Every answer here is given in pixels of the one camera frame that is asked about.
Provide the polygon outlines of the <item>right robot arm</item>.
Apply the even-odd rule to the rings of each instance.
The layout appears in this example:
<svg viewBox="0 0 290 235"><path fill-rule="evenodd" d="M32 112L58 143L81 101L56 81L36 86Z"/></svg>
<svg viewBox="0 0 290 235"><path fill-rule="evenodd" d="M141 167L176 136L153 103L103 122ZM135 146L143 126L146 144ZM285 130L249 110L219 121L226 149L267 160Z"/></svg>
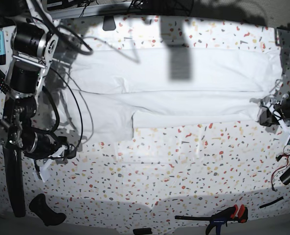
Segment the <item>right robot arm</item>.
<svg viewBox="0 0 290 235"><path fill-rule="evenodd" d="M78 146L69 144L66 137L55 135L60 117L52 96L42 85L42 79L50 68L50 59L58 40L82 55L92 55L93 50L76 36L80 44L86 47L86 50L80 49L59 31L60 26L54 26L37 1L32 1L32 5L40 14L47 31L26 22L26 1L0 0L0 16L13 20L16 26L10 43L12 61L3 80L7 100L0 120L0 145L5 150L5 156L11 159L17 159L21 153L34 160L72 159ZM56 122L49 130L34 128L31 124L37 111L35 97L39 90L45 93L55 113Z"/></svg>

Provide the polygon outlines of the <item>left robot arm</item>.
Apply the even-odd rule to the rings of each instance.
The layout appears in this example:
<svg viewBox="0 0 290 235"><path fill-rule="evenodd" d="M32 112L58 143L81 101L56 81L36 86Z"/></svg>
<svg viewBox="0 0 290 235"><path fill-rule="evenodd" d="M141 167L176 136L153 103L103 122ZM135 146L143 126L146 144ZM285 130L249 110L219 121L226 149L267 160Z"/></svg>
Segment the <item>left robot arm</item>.
<svg viewBox="0 0 290 235"><path fill-rule="evenodd" d="M281 49L282 78L275 83L275 94L261 102L259 124L270 127L279 125L290 131L290 24L275 29L275 42Z"/></svg>

